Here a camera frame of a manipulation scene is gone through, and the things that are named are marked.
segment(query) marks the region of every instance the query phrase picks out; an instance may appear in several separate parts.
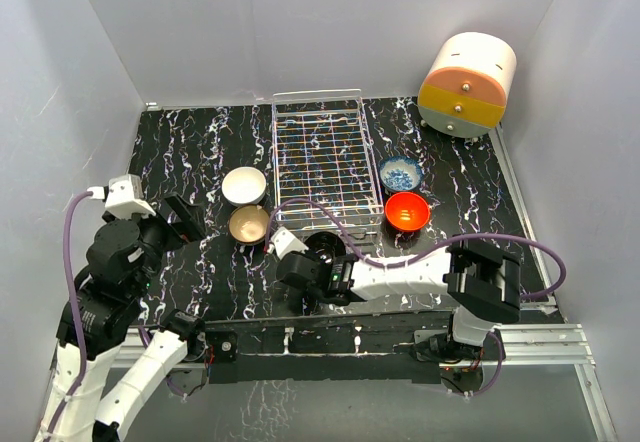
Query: tan bowl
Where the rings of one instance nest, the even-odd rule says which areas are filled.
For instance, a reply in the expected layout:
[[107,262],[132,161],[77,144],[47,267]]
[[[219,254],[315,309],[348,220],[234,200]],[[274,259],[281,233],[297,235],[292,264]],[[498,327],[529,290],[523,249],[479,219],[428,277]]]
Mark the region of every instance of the tan bowl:
[[255,245],[267,233],[269,213],[258,205],[245,205],[236,209],[229,218],[231,237],[244,245]]

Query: metal frame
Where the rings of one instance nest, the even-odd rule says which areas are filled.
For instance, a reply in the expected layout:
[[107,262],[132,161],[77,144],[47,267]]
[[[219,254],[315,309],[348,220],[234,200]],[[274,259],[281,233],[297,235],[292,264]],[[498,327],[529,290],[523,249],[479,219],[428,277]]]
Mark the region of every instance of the metal frame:
[[582,388],[582,395],[587,404],[589,415],[591,416],[591,422],[593,428],[596,431],[596,437],[599,441],[615,442],[618,440],[616,431],[611,422],[611,416],[607,409],[598,378],[596,377],[596,371],[593,365],[584,364],[576,365],[576,373],[580,380],[580,387]]
[[[345,107],[305,107],[332,102]],[[360,90],[275,94],[272,120],[276,205],[296,197],[313,198],[339,217],[349,232],[374,232],[382,220],[383,204]],[[347,160],[345,153],[357,157]],[[320,183],[327,180],[329,184]],[[343,190],[354,184],[367,189]],[[287,206],[277,219],[294,233],[337,229],[321,211],[304,204]]]
[[[506,354],[503,365],[594,365],[591,349],[580,324],[512,324],[502,326],[500,334]],[[143,352],[144,346],[140,341],[138,330],[131,328],[113,367],[130,368]],[[317,357],[318,354],[309,354],[309,356]],[[483,365],[496,363],[486,360]],[[177,365],[176,369],[202,369],[202,363],[185,362]]]

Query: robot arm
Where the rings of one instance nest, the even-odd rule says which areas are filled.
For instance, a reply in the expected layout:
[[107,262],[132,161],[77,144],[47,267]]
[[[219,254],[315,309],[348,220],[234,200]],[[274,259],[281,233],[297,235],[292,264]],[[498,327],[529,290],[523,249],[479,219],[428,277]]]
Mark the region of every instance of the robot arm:
[[520,313],[520,266],[516,258],[481,241],[458,243],[405,267],[385,269],[407,257],[358,260],[335,257],[330,263],[280,228],[270,250],[281,259],[276,276],[283,283],[310,293],[320,302],[347,305],[391,294],[449,294],[460,303],[449,333],[434,340],[430,350],[441,358],[461,358],[482,347],[497,324],[514,323]]
[[142,199],[137,176],[112,179],[104,193],[107,223],[87,251],[88,265],[81,271],[86,280],[75,281],[87,348],[85,375],[74,394],[67,396],[78,383],[81,365],[67,303],[58,326],[56,372],[38,442],[123,440],[138,411],[169,371],[187,353],[198,353],[195,341],[203,322],[174,311],[140,360],[100,401],[109,369],[129,326],[140,314],[139,300],[147,293],[150,278],[160,271],[163,254],[205,235],[201,208],[170,194],[165,201],[176,217],[169,223]]

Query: blue and white bowl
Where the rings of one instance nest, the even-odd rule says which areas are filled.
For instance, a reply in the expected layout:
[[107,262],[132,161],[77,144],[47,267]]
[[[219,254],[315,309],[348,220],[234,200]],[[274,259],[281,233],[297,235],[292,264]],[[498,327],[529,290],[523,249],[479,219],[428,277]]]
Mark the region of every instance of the blue and white bowl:
[[380,163],[380,180],[391,193],[414,190],[423,177],[424,172],[418,161],[403,155],[390,157]]

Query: marble surface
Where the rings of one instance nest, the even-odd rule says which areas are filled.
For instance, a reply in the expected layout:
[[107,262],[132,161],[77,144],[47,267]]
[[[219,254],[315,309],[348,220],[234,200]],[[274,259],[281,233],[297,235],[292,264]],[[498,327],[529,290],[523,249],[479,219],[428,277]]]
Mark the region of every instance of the marble surface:
[[[523,235],[518,214],[488,136],[454,139],[420,127],[414,98],[364,101],[376,161],[407,155],[417,159],[426,176],[419,192],[432,216],[419,233],[404,236],[386,223],[372,240],[377,254],[416,253],[435,241],[463,232]],[[140,119],[130,172],[142,177],[148,200],[178,192],[206,207],[207,237],[169,254],[144,300],[147,322],[159,321],[173,308],[205,320],[288,317],[321,313],[367,313],[421,310],[452,305],[446,297],[391,296],[346,308],[307,303],[274,279],[276,259],[262,246],[237,245],[228,233],[233,207],[222,197],[224,175],[250,165],[267,181],[264,205],[273,207],[271,106],[237,106],[144,112]],[[522,261],[522,287],[543,287],[528,249],[504,246]]]

